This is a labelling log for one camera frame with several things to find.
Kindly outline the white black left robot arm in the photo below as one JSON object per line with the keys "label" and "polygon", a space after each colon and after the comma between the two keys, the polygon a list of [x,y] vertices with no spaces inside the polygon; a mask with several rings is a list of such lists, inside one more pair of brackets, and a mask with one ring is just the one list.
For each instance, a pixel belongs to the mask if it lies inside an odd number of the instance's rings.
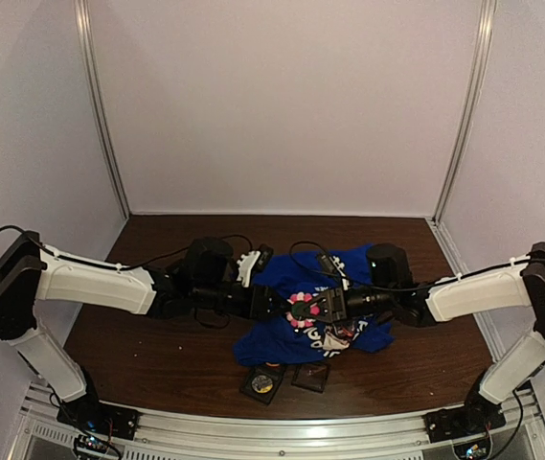
{"label": "white black left robot arm", "polygon": [[22,233],[0,257],[0,340],[9,343],[63,403],[95,401],[95,387],[37,317],[39,302],[71,303],[171,319],[197,308],[267,321],[289,303],[254,278],[271,261],[262,245],[235,256],[226,238],[204,237],[168,267],[83,258]]}

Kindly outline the small round badge brooch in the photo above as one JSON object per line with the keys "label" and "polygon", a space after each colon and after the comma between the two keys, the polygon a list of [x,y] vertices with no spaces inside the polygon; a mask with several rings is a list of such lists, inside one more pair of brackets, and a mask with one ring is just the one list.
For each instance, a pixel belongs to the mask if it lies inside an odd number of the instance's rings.
{"label": "small round badge brooch", "polygon": [[258,394],[266,394],[274,388],[274,381],[265,374],[257,374],[251,380],[251,388]]}

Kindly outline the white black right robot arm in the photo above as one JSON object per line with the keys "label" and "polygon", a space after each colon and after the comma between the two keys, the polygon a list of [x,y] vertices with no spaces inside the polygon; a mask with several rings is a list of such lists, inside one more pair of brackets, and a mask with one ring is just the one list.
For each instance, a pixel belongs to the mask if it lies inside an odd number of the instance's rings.
{"label": "white black right robot arm", "polygon": [[321,253],[323,274],[340,286],[297,301],[292,316],[334,324],[391,314],[408,326],[431,327],[484,311],[532,309],[534,324],[480,377],[475,396],[466,400],[469,405],[501,404],[545,364],[545,242],[505,263],[421,284],[413,279],[406,252],[396,245],[373,245],[366,259],[371,280],[358,282],[349,278],[336,257]]}

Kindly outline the pink flower plush brooch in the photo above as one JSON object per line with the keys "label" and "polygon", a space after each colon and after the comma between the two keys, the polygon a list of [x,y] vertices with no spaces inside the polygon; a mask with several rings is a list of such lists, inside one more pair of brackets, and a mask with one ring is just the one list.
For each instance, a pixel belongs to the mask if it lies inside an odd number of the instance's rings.
{"label": "pink flower plush brooch", "polygon": [[293,304],[292,312],[285,315],[286,320],[295,330],[307,329],[314,325],[314,319],[309,317],[316,305],[309,303],[313,299],[310,293],[297,292],[290,295],[288,301]]}

